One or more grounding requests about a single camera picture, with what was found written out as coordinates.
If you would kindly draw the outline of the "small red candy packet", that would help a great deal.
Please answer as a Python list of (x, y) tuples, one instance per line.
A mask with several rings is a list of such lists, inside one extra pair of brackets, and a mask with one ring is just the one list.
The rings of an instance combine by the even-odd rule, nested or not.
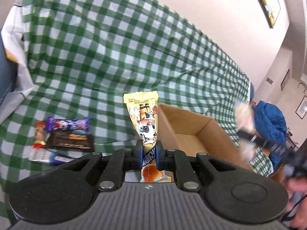
[(45, 126), (46, 124), (44, 122), (36, 122), (35, 124), (34, 144), (33, 144), (34, 149), (46, 146)]

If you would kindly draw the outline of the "silver purple pouch packet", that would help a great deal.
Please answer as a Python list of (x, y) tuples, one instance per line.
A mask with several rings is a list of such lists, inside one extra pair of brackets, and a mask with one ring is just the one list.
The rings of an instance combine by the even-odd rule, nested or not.
[(44, 148), (32, 149), (29, 156), (29, 161), (44, 163), (48, 165), (58, 166), (63, 163), (73, 161), (74, 158), (61, 154), (59, 152), (49, 151)]

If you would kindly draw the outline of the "yellow cartoon cake snack packet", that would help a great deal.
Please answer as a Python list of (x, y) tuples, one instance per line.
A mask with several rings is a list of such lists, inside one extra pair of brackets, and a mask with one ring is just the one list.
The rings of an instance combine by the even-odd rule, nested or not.
[(155, 145), (158, 139), (158, 99), (157, 91), (132, 92), (123, 95), (131, 122), (142, 140), (143, 183), (171, 182), (165, 171), (157, 169)]

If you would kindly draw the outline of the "green white checkered cloth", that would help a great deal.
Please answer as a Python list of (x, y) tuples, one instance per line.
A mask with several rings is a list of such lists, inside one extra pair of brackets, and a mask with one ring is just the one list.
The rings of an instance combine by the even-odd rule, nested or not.
[(157, 0), (16, 0), (34, 89), (1, 122), (1, 228), (14, 221), (8, 193), (46, 169), (28, 155), (49, 116), (91, 119), (112, 153), (136, 132), (123, 95), (156, 90), (159, 102), (213, 117), (237, 144), (234, 103), (250, 80), (207, 35)]

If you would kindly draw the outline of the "blue jacket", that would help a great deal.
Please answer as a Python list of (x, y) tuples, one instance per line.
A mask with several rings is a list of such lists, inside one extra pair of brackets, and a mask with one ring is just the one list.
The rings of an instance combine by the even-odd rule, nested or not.
[[(252, 105), (254, 125), (257, 135), (280, 145), (286, 144), (287, 126), (282, 111), (274, 104), (259, 101)], [(265, 177), (274, 172), (281, 158), (257, 147), (256, 154), (249, 161), (253, 170)]]

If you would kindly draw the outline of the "brown cardboard box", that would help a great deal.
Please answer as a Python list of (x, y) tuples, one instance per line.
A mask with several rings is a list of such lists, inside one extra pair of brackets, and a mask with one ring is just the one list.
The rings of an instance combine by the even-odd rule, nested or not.
[(179, 149), (188, 156), (208, 153), (252, 170), (239, 148), (215, 119), (171, 105), (158, 105), (158, 139), (165, 149)]

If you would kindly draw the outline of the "small dark picture frame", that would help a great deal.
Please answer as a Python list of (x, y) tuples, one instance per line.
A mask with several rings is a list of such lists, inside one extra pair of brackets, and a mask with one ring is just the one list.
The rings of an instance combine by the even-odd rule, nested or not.
[(281, 82), (281, 91), (284, 90), (285, 86), (287, 85), (288, 80), (290, 79), (290, 69), (288, 69), (286, 75), (284, 76)]

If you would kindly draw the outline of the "dark brown chocolate bar packet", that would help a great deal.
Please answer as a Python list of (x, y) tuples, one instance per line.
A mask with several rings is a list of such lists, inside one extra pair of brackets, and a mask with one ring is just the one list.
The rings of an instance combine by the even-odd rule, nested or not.
[(90, 153), (95, 151), (94, 137), (91, 134), (52, 131), (47, 139), (46, 148)]

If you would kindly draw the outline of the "white grey pillow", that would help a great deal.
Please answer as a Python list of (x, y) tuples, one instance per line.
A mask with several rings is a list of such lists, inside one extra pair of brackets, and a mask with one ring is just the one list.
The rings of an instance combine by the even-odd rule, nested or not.
[(34, 89), (23, 42), (22, 7), (14, 4), (1, 28), (1, 122)]

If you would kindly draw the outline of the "white framed wall picture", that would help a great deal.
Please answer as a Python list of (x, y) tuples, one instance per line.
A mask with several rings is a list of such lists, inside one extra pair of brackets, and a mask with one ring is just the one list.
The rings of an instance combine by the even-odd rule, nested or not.
[(300, 119), (304, 119), (307, 112), (307, 96), (304, 96), (296, 109), (295, 113), (299, 116)]

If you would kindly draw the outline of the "purple cow candy packet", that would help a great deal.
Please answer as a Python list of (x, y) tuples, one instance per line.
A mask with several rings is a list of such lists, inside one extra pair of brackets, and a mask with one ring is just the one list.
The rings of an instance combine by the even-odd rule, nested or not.
[(51, 132), (55, 130), (59, 131), (74, 131), (82, 130), (89, 132), (89, 124), (91, 119), (86, 117), (84, 119), (58, 119), (55, 117), (48, 117), (46, 120), (46, 131)]

